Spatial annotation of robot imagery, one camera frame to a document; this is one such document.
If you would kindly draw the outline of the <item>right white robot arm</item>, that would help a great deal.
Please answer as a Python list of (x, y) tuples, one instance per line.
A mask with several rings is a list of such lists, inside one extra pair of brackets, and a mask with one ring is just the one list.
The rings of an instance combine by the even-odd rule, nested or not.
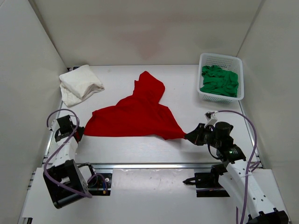
[(185, 135), (185, 139), (197, 146), (207, 145), (217, 150), (221, 164), (212, 167), (210, 182), (222, 186), (235, 199), (245, 213), (241, 223), (287, 224), (287, 213), (273, 205), (249, 170), (250, 163), (230, 136), (232, 129), (233, 126), (227, 122), (217, 122), (214, 126), (200, 123)]

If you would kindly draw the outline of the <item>red t shirt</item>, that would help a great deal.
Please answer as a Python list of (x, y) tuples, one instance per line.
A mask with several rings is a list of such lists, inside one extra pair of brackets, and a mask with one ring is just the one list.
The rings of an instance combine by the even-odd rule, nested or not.
[(92, 112), (84, 134), (93, 137), (156, 135), (164, 140), (182, 139), (185, 132), (167, 106), (159, 103), (164, 84), (144, 71), (135, 81), (132, 95), (116, 105)]

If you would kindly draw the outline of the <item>white t shirt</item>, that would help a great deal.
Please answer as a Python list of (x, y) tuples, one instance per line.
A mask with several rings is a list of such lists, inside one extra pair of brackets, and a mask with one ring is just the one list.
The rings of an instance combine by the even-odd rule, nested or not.
[(67, 107), (80, 104), (105, 89), (88, 64), (59, 76), (62, 101)]

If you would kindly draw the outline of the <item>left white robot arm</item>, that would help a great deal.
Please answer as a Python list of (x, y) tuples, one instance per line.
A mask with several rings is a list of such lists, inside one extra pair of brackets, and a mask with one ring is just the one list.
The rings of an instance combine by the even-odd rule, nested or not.
[(88, 187), (96, 185), (98, 175), (90, 170), (82, 174), (75, 162), (83, 127), (77, 127), (71, 116), (66, 115), (53, 120), (50, 130), (60, 150), (52, 154), (52, 165), (44, 170), (43, 178), (53, 205), (60, 209), (84, 197), (92, 197)]

